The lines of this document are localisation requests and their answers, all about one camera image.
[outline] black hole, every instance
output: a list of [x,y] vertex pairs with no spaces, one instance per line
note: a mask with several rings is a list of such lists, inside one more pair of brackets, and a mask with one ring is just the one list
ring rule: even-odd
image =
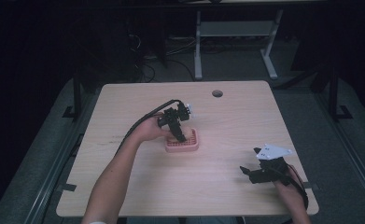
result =
[[217,98],[222,97],[223,91],[212,91],[212,95]]

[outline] person's left hand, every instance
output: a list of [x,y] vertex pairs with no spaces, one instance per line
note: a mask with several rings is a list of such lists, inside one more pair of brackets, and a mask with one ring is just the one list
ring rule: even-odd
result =
[[162,113],[157,113],[153,117],[142,122],[132,133],[139,142],[150,141],[158,137],[173,137],[170,131],[163,130],[158,125],[158,119]]

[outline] human arm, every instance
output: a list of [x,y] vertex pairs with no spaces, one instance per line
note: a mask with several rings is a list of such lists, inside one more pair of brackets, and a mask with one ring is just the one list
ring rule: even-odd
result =
[[[298,173],[292,167],[288,167],[288,175],[296,181],[296,183],[301,183]],[[294,224],[310,224],[310,218],[307,215],[306,209],[304,207],[304,201],[301,194],[298,192],[295,186],[289,184],[287,186],[283,185],[281,181],[274,181],[274,185],[277,189],[278,195],[284,205],[287,207]]]
[[82,223],[102,221],[116,223],[126,196],[133,161],[139,146],[144,141],[172,134],[157,124],[158,116],[146,119],[126,138],[119,152],[106,166],[94,185]]

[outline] pink plastic container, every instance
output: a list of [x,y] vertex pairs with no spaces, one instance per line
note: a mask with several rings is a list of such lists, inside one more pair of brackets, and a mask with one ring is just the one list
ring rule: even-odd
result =
[[165,142],[165,150],[167,152],[187,152],[195,151],[199,148],[199,135],[195,129],[191,129],[193,135],[186,142]]

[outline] wooden table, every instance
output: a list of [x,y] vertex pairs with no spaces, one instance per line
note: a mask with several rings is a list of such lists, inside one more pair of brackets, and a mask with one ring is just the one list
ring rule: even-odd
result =
[[[222,91],[214,97],[213,91]],[[121,217],[267,216],[288,211],[272,183],[251,184],[239,166],[257,170],[254,147],[295,150],[269,85],[264,81],[115,84],[103,87],[57,207],[61,217],[82,217],[91,189],[130,127],[155,107],[178,99],[193,106],[182,125],[199,134],[197,151],[167,153],[164,139],[138,150]],[[296,153],[285,157],[303,181]],[[311,189],[308,213],[318,204]]]

